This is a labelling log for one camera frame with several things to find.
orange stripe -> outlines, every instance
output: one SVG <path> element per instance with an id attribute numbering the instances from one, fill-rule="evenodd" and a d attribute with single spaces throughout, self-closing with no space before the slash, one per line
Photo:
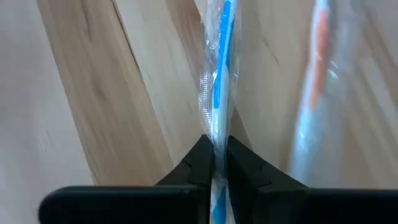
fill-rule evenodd
<path id="1" fill-rule="evenodd" d="M 316 36 L 317 49 L 315 59 L 315 82 L 310 97 L 310 109 L 314 110 L 319 95 L 325 87 L 326 69 L 328 66 L 328 41 L 329 41 L 328 11 L 320 12 Z"/>

clear plastic bag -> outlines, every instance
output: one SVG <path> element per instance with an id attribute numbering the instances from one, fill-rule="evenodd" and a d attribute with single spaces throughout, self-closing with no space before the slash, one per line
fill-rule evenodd
<path id="1" fill-rule="evenodd" d="M 289 174 L 311 187 L 336 187 L 342 170 L 348 80 L 360 28 L 355 1 L 317 0 Z"/>
<path id="2" fill-rule="evenodd" d="M 198 104 L 202 125 L 215 147 L 211 221 L 231 223 L 225 149 L 239 75 L 241 9 L 238 0 L 207 0 L 205 8 L 205 58 Z"/>

black holder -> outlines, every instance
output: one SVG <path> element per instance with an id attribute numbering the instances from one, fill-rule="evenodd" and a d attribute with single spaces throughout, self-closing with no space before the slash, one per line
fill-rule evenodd
<path id="1" fill-rule="evenodd" d="M 237 224 L 397 220 L 398 191 L 311 189 L 270 165 L 234 137 L 226 150 L 229 196 Z M 153 187 L 67 187 L 40 205 L 49 223 L 209 223 L 213 145 L 202 136 Z"/>

wooden floor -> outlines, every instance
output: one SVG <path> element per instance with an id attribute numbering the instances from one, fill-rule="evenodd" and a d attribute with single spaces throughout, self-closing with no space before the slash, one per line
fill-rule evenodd
<path id="1" fill-rule="evenodd" d="M 62 186 L 150 185 L 178 164 L 203 133 L 204 2 L 0 2 L 0 223 L 37 223 L 42 197 Z M 324 140 L 324 150 L 338 148 L 341 157 L 321 157 L 307 184 L 397 188 L 398 3 L 356 3 L 344 14 L 356 34 L 346 47 L 352 62 L 339 74 L 346 92 L 331 105 L 343 108 L 336 117 L 344 125 L 325 130 L 341 142 Z M 313 0 L 242 1 L 231 132 L 284 171 L 312 7 Z"/>

